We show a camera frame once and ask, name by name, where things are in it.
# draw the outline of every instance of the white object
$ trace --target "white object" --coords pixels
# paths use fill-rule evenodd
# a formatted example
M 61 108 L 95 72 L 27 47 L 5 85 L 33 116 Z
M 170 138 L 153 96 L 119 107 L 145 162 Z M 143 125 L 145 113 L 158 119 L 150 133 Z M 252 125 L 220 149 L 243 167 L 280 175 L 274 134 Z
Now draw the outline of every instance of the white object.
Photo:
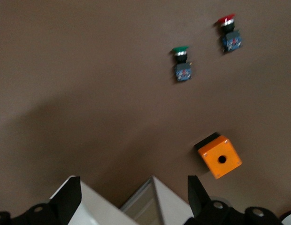
M 51 199 L 67 181 L 68 179 L 58 188 Z M 81 192 L 82 201 L 69 225 L 138 225 L 82 181 Z
M 282 220 L 283 225 L 291 225 L 291 214 Z
M 152 176 L 121 207 L 140 225 L 183 225 L 193 217 L 189 204 Z

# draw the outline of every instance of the brown panel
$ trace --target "brown panel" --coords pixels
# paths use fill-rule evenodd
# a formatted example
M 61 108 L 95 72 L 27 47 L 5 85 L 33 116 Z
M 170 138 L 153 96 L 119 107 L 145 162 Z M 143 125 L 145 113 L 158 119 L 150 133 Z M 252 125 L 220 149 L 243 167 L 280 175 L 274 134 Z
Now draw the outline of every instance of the brown panel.
M 222 55 L 232 12 L 244 47 Z M 218 180 L 192 150 L 215 131 L 243 160 Z M 117 206 L 152 174 L 187 200 L 195 174 L 238 210 L 291 209 L 291 0 L 0 1 L 0 210 L 71 174 Z

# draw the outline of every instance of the orange push button box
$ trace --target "orange push button box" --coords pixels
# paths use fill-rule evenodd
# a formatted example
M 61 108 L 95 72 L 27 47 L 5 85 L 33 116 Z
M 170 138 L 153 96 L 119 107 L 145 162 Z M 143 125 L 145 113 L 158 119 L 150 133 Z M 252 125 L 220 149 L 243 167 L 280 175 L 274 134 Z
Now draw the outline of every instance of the orange push button box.
M 242 164 L 230 140 L 218 133 L 197 143 L 195 148 L 216 179 Z

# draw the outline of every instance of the enclosure hole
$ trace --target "enclosure hole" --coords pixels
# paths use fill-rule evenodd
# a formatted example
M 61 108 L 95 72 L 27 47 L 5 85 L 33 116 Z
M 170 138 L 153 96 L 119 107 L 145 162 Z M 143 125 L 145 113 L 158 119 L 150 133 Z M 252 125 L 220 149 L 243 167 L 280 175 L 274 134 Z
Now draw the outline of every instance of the enclosure hole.
M 226 159 L 225 156 L 220 156 L 220 157 L 219 157 L 219 162 L 220 162 L 220 163 L 225 163 L 226 160 L 227 160 L 227 159 Z

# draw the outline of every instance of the brown surface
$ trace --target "brown surface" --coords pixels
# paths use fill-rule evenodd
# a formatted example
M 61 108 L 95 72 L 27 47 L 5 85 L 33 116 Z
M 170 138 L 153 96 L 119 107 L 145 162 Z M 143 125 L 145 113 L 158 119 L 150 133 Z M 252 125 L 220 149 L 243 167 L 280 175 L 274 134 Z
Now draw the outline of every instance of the brown surface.
M 222 56 L 213 24 L 232 12 L 244 47 Z M 192 151 L 214 131 L 243 160 L 218 180 Z M 151 174 L 187 200 L 196 174 L 238 210 L 290 210 L 291 0 L 0 1 L 0 210 L 71 174 L 117 206 Z

